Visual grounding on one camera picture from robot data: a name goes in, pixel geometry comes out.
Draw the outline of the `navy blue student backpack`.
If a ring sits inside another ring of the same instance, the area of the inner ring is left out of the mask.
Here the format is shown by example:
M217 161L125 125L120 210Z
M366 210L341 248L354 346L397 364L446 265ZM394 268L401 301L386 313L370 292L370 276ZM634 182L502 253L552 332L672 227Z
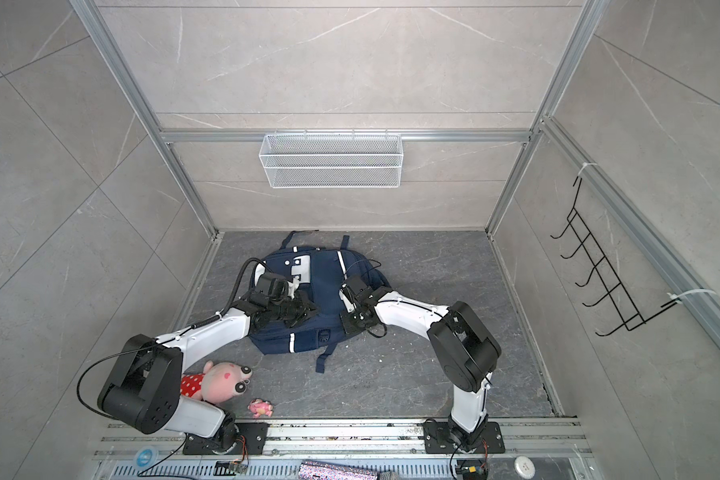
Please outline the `navy blue student backpack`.
M266 271L297 281L297 291L315 305L316 313L304 320L271 320L254 328L249 339L264 355L321 349L316 371L322 373L336 347L354 336L345 332L341 321L341 314L347 311L339 297L344 281L360 276L374 290L387 287L389 282L376 264L348 248L348 236L343 237L338 248L291 247L289 242L295 234L289 233L278 250L263 258L251 274L249 285L254 286Z

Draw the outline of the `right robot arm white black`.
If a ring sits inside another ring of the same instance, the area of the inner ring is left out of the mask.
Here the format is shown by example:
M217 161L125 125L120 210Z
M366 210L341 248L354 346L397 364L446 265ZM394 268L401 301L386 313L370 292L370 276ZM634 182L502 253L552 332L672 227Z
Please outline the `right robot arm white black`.
M399 327L427 339L453 385L447 429L440 438L470 452L488 428L487 395L502 350L495 337L465 302L427 304L389 287L373 289L361 277L344 281L339 299L342 324L350 333L377 325Z

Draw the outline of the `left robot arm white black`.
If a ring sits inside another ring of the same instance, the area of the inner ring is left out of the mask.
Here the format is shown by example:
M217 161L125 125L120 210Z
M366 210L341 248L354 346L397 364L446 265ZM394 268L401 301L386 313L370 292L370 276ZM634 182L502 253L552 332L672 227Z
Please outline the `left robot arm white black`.
M121 421L143 434L170 430L212 438L224 431L230 422L228 414L180 393L185 370L271 323L297 326L318 311L295 279L271 272L258 258L249 258L220 311L176 332L131 337L120 352L93 363L115 361L96 404L83 399L80 385L76 386L77 400L94 414Z

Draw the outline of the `pink plush pig toy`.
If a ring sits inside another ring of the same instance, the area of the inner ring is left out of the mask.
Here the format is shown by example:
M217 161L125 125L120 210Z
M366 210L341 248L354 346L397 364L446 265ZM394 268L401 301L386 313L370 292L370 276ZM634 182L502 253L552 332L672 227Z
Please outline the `pink plush pig toy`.
M248 366L208 361L202 373L182 376L180 393L217 405L245 393L251 376L252 369Z

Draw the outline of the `small pink toy figure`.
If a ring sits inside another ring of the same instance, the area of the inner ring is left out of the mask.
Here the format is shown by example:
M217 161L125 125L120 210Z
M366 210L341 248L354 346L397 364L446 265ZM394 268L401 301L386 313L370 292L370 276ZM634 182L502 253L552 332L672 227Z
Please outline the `small pink toy figure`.
M254 399L248 405L249 412L254 418L271 417L274 413L273 405L263 399Z

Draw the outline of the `glittery purple pouch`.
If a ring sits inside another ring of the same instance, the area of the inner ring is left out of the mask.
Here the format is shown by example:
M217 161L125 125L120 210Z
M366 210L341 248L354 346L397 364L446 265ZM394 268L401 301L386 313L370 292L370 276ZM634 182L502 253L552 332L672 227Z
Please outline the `glittery purple pouch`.
M301 480L377 480L379 473L365 468L305 460L299 466L297 478Z

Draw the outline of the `white round button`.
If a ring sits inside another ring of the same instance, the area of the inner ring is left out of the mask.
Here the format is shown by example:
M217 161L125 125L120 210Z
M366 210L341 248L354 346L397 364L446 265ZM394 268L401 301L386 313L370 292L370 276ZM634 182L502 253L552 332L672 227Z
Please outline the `white round button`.
M514 469L523 480L532 480L536 475L536 466L527 456L517 456L514 459Z

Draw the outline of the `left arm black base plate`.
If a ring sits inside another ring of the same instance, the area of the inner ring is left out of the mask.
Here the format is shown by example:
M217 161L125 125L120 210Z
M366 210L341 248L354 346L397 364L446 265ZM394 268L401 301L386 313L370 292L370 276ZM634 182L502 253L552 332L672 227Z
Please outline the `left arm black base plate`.
M265 422L228 423L218 432L203 438L190 434L182 448L183 455L261 455L269 425Z

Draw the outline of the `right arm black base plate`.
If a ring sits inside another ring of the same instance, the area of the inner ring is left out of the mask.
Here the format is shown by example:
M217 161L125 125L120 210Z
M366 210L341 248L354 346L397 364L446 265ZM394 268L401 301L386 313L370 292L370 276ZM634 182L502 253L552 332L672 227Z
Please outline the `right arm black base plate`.
M457 452L494 455L506 452L499 424L488 419L483 419L471 432L464 430L452 419L427 419L421 427L427 454Z

